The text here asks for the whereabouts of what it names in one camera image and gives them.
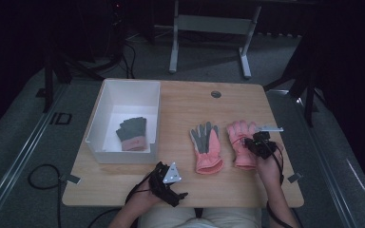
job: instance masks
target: wooden table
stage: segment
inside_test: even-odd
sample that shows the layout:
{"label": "wooden table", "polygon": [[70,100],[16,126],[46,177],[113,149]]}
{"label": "wooden table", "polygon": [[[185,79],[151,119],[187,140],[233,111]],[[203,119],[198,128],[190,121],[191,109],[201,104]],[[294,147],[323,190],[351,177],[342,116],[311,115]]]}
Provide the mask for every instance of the wooden table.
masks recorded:
{"label": "wooden table", "polygon": [[[220,92],[221,97],[213,98],[212,91]],[[234,166],[235,154],[226,132],[226,126],[237,120],[277,126],[262,86],[161,81],[160,120],[159,160],[177,164],[182,181],[171,188],[176,193],[189,193],[179,206],[265,206],[267,198],[257,172]],[[217,174],[200,175],[195,172],[196,158],[189,131],[207,121],[220,128],[224,167]],[[71,171],[72,175],[81,178],[81,182],[67,185],[63,203],[69,206],[123,206],[128,192],[153,170],[155,164],[99,164],[85,143],[86,134]],[[283,144],[278,132],[271,132],[271,141]],[[288,178],[294,171],[286,151],[283,151],[283,157],[283,173]],[[297,182],[284,180],[282,188],[290,207],[303,204]]]}

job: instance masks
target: beige pants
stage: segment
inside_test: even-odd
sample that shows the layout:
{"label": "beige pants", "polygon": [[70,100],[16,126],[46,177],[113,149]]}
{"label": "beige pants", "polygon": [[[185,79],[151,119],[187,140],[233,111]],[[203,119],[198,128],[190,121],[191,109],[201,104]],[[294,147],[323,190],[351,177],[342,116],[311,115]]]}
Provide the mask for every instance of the beige pants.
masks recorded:
{"label": "beige pants", "polygon": [[258,208],[204,208],[202,217],[195,217],[193,208],[154,207],[139,218],[138,227],[171,228],[194,223],[219,228],[261,227],[261,211]]}

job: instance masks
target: pink glove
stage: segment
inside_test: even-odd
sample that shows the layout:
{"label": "pink glove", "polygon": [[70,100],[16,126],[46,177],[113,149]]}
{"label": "pink glove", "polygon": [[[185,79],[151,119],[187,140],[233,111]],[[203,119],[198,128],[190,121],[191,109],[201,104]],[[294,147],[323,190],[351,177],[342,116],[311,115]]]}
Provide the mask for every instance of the pink glove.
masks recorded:
{"label": "pink glove", "polygon": [[199,174],[213,174],[221,171],[223,160],[220,156],[218,127],[207,122],[205,126],[200,124],[196,130],[192,129],[190,135],[197,157],[195,171]]}
{"label": "pink glove", "polygon": [[251,170],[257,168],[256,156],[244,145],[244,138],[253,139],[256,127],[255,123],[251,122],[248,125],[243,120],[235,121],[227,126],[229,140],[236,152],[235,166],[240,169]]}

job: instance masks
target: black sensor device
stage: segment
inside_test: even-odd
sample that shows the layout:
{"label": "black sensor device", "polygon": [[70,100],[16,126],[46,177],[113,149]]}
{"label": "black sensor device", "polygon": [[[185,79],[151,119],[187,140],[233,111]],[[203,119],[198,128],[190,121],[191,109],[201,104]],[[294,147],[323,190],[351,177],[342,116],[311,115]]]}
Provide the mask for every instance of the black sensor device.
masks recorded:
{"label": "black sensor device", "polygon": [[245,138],[244,144],[255,155],[266,160],[277,149],[277,144],[269,139],[271,136],[268,131],[260,131],[253,135],[253,140]]}

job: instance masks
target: glove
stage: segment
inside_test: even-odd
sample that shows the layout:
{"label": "glove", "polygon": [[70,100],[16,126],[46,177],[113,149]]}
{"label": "glove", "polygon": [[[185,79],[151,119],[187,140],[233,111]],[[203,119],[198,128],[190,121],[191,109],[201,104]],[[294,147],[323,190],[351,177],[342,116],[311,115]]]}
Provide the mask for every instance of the glove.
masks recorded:
{"label": "glove", "polygon": [[223,160],[220,156],[219,128],[207,122],[205,126],[200,124],[196,130],[192,129],[190,135],[197,157],[195,171],[199,174],[219,172],[223,167]]}
{"label": "glove", "polygon": [[235,121],[227,126],[229,140],[236,153],[235,166],[243,170],[257,168],[257,158],[243,143],[244,138],[253,139],[256,132],[256,124],[251,122],[249,125],[246,121]]}
{"label": "glove", "polygon": [[124,151],[142,151],[146,148],[146,118],[138,117],[120,124],[117,135]]}

